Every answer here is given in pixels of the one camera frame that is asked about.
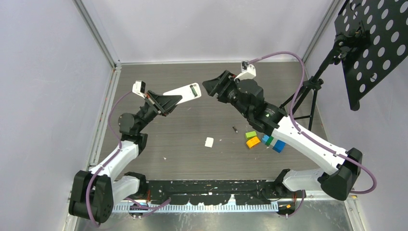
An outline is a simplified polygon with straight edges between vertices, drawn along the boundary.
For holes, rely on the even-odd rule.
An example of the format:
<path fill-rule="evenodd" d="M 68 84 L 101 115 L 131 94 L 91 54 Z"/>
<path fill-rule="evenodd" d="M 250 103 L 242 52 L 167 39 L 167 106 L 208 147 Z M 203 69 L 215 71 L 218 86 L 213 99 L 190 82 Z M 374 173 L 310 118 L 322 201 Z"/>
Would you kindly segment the white battery cover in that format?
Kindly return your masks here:
<path fill-rule="evenodd" d="M 212 138 L 212 137 L 207 137 L 206 140 L 205 140 L 204 146 L 205 146 L 205 147 L 212 148 L 212 147 L 213 147 L 213 144 L 214 144 L 214 138 Z"/>

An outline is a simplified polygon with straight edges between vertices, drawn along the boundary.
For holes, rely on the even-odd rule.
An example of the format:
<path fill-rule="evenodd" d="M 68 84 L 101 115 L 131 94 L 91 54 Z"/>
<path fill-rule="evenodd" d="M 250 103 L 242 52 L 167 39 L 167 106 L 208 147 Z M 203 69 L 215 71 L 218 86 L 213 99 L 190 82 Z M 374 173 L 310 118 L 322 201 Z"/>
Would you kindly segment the white remote control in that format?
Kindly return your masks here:
<path fill-rule="evenodd" d="M 197 97 L 194 97 L 194 95 L 192 94 L 190 85 L 194 85 L 195 90 L 198 94 Z M 163 95 L 164 96 L 174 96 L 174 95 L 182 96 L 182 99 L 179 102 L 177 102 L 177 105 L 179 105 L 179 104 L 200 98 L 202 96 L 202 92 L 201 92 L 201 89 L 198 83 L 191 83 L 186 86 L 164 92 Z"/>

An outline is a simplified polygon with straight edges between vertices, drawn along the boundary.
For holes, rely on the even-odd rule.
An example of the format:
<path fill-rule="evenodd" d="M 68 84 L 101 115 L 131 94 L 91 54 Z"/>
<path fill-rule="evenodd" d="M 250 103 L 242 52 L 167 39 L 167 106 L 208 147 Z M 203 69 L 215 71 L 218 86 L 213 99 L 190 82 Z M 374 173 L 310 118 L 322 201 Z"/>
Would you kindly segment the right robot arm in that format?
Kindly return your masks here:
<path fill-rule="evenodd" d="M 236 108 L 256 131 L 286 143 L 318 165 L 318 169 L 282 171 L 274 185 L 278 196 L 322 189 L 336 200 L 347 199 L 361 173 L 363 154 L 359 149 L 331 144 L 299 125 L 284 110 L 265 101 L 264 90 L 254 79 L 235 81 L 226 70 L 204 81 L 203 87 L 209 96 Z"/>

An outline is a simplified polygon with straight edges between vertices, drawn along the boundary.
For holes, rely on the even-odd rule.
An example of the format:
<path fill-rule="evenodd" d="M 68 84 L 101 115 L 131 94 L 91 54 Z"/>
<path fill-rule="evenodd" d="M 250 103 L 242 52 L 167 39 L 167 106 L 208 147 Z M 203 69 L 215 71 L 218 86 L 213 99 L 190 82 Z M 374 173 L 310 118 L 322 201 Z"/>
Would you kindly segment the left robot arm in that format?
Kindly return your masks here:
<path fill-rule="evenodd" d="M 148 187 L 143 174 L 128 173 L 117 176 L 145 149 L 148 135 L 142 130 L 157 116 L 167 116 L 182 100 L 181 95 L 159 95 L 147 91 L 145 103 L 135 114 L 123 113 L 118 118 L 117 147 L 97 166 L 74 176 L 68 213 L 90 220 L 98 227 L 110 217 L 113 208 L 132 195 L 142 199 Z"/>

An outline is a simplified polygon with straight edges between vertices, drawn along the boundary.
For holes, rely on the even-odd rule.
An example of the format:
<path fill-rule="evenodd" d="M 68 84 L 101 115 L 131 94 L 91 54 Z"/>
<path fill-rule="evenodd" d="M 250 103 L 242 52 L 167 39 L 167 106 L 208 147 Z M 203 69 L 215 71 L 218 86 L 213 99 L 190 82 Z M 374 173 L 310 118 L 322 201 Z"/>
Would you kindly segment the green battery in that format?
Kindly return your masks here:
<path fill-rule="evenodd" d="M 194 85 L 190 85 L 190 89 L 191 89 L 191 92 L 192 92 L 192 94 L 194 95 L 194 97 L 197 97 L 198 94 L 197 94 L 197 92 L 196 92 L 196 90 L 195 90 Z"/>

